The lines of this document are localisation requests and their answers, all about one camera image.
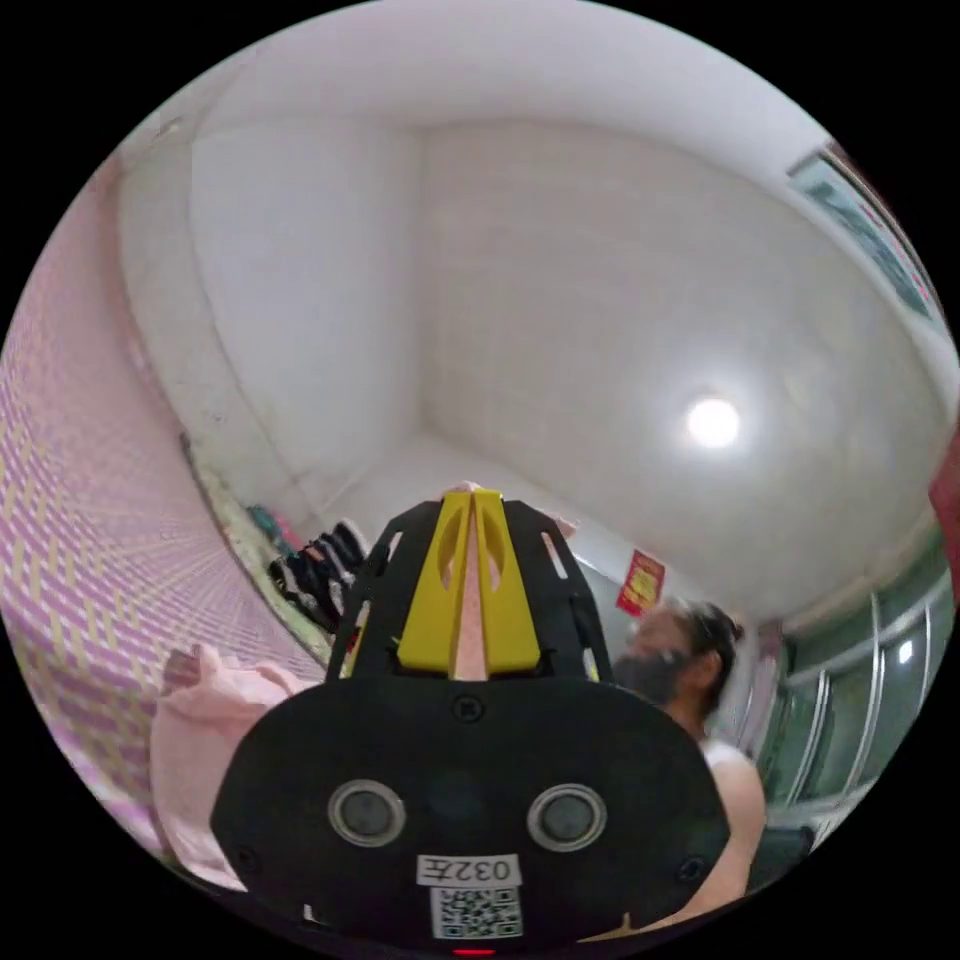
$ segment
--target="man's arm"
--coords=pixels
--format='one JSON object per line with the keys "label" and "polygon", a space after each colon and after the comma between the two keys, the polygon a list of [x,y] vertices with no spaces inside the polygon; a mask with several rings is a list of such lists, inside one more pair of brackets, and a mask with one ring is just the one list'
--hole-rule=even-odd
{"label": "man's arm", "polygon": [[747,892],[750,868],[756,856],[760,837],[767,824],[767,804],[763,786],[757,771],[750,763],[730,761],[720,763],[713,770],[717,790],[727,814],[730,839],[720,855],[710,876],[694,894],[690,902],[669,917],[639,930],[633,929],[629,915],[623,925],[609,933],[590,937],[590,940],[607,940],[629,937],[648,930],[659,930],[684,920],[692,920],[701,914],[718,910]]}

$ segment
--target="person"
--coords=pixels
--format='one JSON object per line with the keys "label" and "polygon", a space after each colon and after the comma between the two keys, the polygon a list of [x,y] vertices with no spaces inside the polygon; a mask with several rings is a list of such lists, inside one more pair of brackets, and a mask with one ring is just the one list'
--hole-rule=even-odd
{"label": "person", "polygon": [[629,915],[616,930],[589,940],[632,936],[718,910],[747,891],[750,868],[766,827],[763,786],[753,763],[707,735],[736,659],[742,628],[712,604],[666,602],[632,631],[627,652],[613,664],[614,681],[661,707],[701,746],[727,814],[730,839],[716,866],[679,912],[634,929]]}

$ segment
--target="white tank top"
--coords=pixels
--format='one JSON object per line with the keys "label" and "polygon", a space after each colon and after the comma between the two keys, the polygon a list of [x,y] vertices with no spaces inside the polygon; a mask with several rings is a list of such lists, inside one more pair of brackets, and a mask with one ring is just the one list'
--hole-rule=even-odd
{"label": "white tank top", "polygon": [[718,764],[727,763],[730,760],[735,760],[738,763],[750,763],[736,747],[731,747],[729,743],[724,743],[722,740],[716,740],[713,737],[702,740],[700,749],[703,751],[703,757],[711,770]]}

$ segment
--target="screw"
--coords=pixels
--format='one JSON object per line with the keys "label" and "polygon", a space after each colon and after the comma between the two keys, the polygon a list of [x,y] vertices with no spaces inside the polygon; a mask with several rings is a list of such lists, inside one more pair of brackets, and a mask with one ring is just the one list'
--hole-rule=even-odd
{"label": "screw", "polygon": [[677,879],[681,883],[692,883],[694,880],[699,880],[703,876],[705,868],[706,864],[703,862],[702,857],[688,857],[680,864],[680,869],[677,871]]}
{"label": "screw", "polygon": [[237,863],[244,873],[260,872],[260,858],[249,847],[237,848]]}
{"label": "screw", "polygon": [[469,695],[457,697],[453,701],[453,715],[461,723],[476,723],[483,716],[483,704]]}

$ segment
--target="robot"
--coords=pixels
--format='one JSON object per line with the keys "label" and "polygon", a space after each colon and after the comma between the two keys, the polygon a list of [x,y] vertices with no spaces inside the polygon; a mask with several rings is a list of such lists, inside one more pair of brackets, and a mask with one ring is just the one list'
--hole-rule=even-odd
{"label": "robot", "polygon": [[[471,524],[484,681],[452,679]],[[625,913],[646,926],[729,839],[698,745],[614,685],[555,522],[492,490],[388,524],[326,682],[250,731],[211,826],[274,913],[448,956],[567,946]]]}

